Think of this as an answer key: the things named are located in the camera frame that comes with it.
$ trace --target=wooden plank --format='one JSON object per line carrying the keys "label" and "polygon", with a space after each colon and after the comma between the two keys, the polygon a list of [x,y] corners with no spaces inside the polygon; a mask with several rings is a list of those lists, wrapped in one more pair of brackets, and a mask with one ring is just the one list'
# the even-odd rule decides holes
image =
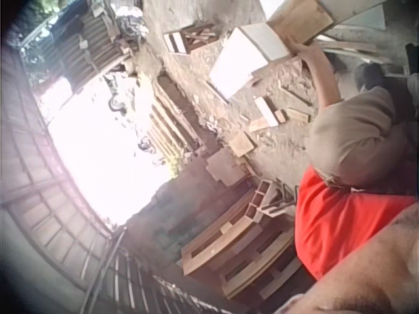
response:
{"label": "wooden plank", "polygon": [[160,137],[156,134],[154,128],[149,129],[148,134],[150,135],[150,138],[152,138],[154,140],[155,143],[157,143],[158,147],[160,147],[163,155],[170,159],[173,158],[175,156],[175,154],[173,153],[173,151],[171,149],[168,148],[168,144],[164,143]]}
{"label": "wooden plank", "polygon": [[288,0],[267,24],[280,37],[292,35],[305,43],[333,24],[333,19],[315,0]]}
{"label": "wooden plank", "polygon": [[207,264],[214,256],[217,256],[229,245],[231,245],[238,237],[247,232],[255,222],[243,216],[227,233],[216,239],[209,247],[204,249],[194,258],[183,259],[183,273],[188,275],[198,268]]}
{"label": "wooden plank", "polygon": [[[282,109],[275,111],[274,114],[275,114],[275,117],[278,119],[278,121],[280,123],[284,123],[284,122],[287,121],[286,117],[283,114]],[[266,119],[264,117],[253,120],[249,124],[249,132],[250,133],[253,133],[253,132],[256,132],[256,131],[259,131],[259,130],[263,130],[263,129],[266,129],[266,128],[269,128],[269,124],[268,124],[268,121],[266,121]]]}
{"label": "wooden plank", "polygon": [[348,41],[320,41],[319,45],[322,48],[337,48],[337,49],[354,49],[368,52],[377,52],[375,44],[366,43],[350,43]]}
{"label": "wooden plank", "polygon": [[182,248],[182,255],[187,252],[196,250],[203,242],[210,238],[213,234],[217,233],[221,227],[228,221],[232,220],[237,215],[244,215],[248,203],[251,201],[255,191],[250,190],[242,198],[240,198],[224,215],[218,218],[214,223],[206,228],[201,234],[194,238],[190,243]]}
{"label": "wooden plank", "polygon": [[301,122],[308,123],[310,121],[310,115],[306,113],[302,113],[294,108],[287,108],[287,116],[290,119],[298,120]]}
{"label": "wooden plank", "polygon": [[162,146],[162,144],[160,144],[160,142],[154,137],[154,135],[151,132],[147,132],[147,135],[150,137],[151,143],[153,144],[153,146],[162,153],[162,155],[167,158],[170,159],[172,157],[172,154],[169,153],[164,146]]}
{"label": "wooden plank", "polygon": [[255,145],[253,145],[244,132],[240,132],[236,135],[234,139],[228,142],[228,145],[237,157],[241,157],[255,149]]}
{"label": "wooden plank", "polygon": [[194,151],[198,148],[198,145],[195,143],[192,136],[188,133],[188,131],[177,121],[175,116],[172,112],[166,108],[159,99],[155,99],[153,101],[153,105],[156,107],[157,111],[162,115],[165,119],[166,123],[169,127],[177,134],[180,140],[183,142],[185,147],[187,147],[190,151]]}
{"label": "wooden plank", "polygon": [[278,257],[292,244],[294,229],[282,233],[274,242],[264,250],[262,258],[258,262],[250,263],[238,275],[233,277],[226,285],[222,286],[223,292],[228,299],[233,298],[237,293],[245,289],[265,270],[267,270]]}
{"label": "wooden plank", "polygon": [[366,10],[382,5],[387,0],[319,0],[321,5],[331,15],[335,24],[340,24],[352,16],[358,15]]}
{"label": "wooden plank", "polygon": [[222,234],[226,234],[227,231],[229,231],[231,227],[233,227],[233,225],[231,224],[231,222],[228,221],[220,228],[220,231]]}
{"label": "wooden plank", "polygon": [[276,117],[274,113],[270,110],[268,104],[266,103],[265,99],[263,97],[259,97],[255,99],[256,106],[259,108],[259,110],[262,112],[262,115],[268,122],[269,126],[277,126],[278,121],[276,120]]}
{"label": "wooden plank", "polygon": [[378,64],[385,64],[391,63],[391,59],[382,56],[372,56],[370,54],[363,54],[361,52],[351,51],[351,50],[339,50],[339,49],[329,49],[324,48],[324,52],[328,52],[331,54],[342,54],[343,56],[351,56],[355,58],[367,59],[371,62],[378,63]]}
{"label": "wooden plank", "polygon": [[291,276],[294,275],[294,273],[297,270],[299,270],[300,267],[301,267],[301,262],[298,259],[298,257],[295,257],[291,261],[291,263],[289,263],[287,267],[285,267],[285,269],[281,273],[279,273],[279,275],[275,273],[275,276],[274,276],[275,280],[273,280],[271,283],[269,283],[269,285],[267,285],[264,289],[262,289],[259,292],[261,297],[264,300],[266,300],[271,295],[273,295],[273,293],[275,293],[279,288],[281,288],[282,285],[286,283],[288,279],[291,278]]}

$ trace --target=white board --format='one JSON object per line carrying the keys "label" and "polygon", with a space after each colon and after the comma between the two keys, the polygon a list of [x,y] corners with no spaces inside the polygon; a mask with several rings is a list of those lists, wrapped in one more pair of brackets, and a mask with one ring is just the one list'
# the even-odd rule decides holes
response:
{"label": "white board", "polygon": [[252,73],[289,55],[279,36],[266,24],[237,27],[221,51],[209,77],[225,99],[230,99]]}
{"label": "white board", "polygon": [[289,55],[288,48],[268,24],[251,24],[242,26],[241,29],[258,46],[259,50],[268,57],[269,61],[278,60]]}
{"label": "white board", "polygon": [[230,99],[252,78],[252,72],[268,65],[259,49],[236,28],[215,62],[209,77],[225,99]]}

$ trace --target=wooden block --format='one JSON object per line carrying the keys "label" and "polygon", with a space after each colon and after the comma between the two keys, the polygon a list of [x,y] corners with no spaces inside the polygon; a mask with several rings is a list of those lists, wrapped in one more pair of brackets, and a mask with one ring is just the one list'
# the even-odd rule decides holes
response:
{"label": "wooden block", "polygon": [[237,157],[241,157],[247,154],[251,150],[255,149],[255,145],[247,137],[246,133],[241,132],[234,139],[228,142],[228,145],[235,153]]}
{"label": "wooden block", "polygon": [[290,119],[298,120],[301,122],[308,123],[310,121],[310,115],[302,113],[301,111],[295,110],[294,108],[287,108],[287,116]]}
{"label": "wooden block", "polygon": [[221,231],[221,233],[222,234],[225,234],[225,233],[227,233],[227,231],[231,228],[231,227],[233,227],[233,225],[231,224],[231,222],[226,222],[221,228],[220,228],[220,231]]}
{"label": "wooden block", "polygon": [[289,278],[301,267],[300,260],[295,257],[291,263],[285,267],[285,269],[280,273],[279,276],[275,276],[275,280],[273,280],[269,285],[267,285],[264,289],[262,289],[259,294],[262,296],[264,300],[269,298],[275,291],[282,287],[284,283],[287,282]]}
{"label": "wooden block", "polygon": [[[282,109],[275,111],[274,115],[280,123],[287,122],[287,119],[284,116]],[[269,128],[269,123],[268,123],[268,121],[266,120],[265,117],[253,120],[249,124],[249,132],[250,133],[253,133],[253,132],[256,132],[256,131],[259,131],[259,130],[263,130],[263,129],[266,129],[266,128]]]}
{"label": "wooden block", "polygon": [[279,36],[292,35],[297,43],[305,43],[331,26],[333,19],[317,1],[288,0],[267,24]]}
{"label": "wooden block", "polygon": [[262,112],[262,115],[268,122],[269,126],[277,126],[278,121],[276,120],[276,117],[274,113],[270,110],[268,104],[264,100],[263,97],[259,97],[255,99],[256,106],[259,108],[259,110]]}

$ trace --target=plywood sheet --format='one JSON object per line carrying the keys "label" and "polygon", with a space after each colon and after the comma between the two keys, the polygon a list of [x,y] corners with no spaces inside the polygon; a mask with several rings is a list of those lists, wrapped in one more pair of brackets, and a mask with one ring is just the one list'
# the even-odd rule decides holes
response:
{"label": "plywood sheet", "polygon": [[316,0],[288,0],[267,24],[279,36],[292,35],[305,43],[331,26],[333,19]]}
{"label": "plywood sheet", "polygon": [[255,148],[255,145],[247,137],[246,133],[240,132],[228,145],[237,157],[241,157]]}

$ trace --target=hand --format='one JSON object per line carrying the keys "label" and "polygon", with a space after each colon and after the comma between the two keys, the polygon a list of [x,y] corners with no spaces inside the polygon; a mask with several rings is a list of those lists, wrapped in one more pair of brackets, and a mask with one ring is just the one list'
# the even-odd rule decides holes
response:
{"label": "hand", "polygon": [[282,38],[282,41],[293,54],[296,54],[305,62],[312,62],[325,58],[323,50],[315,41],[308,46],[297,43],[292,36],[286,36]]}

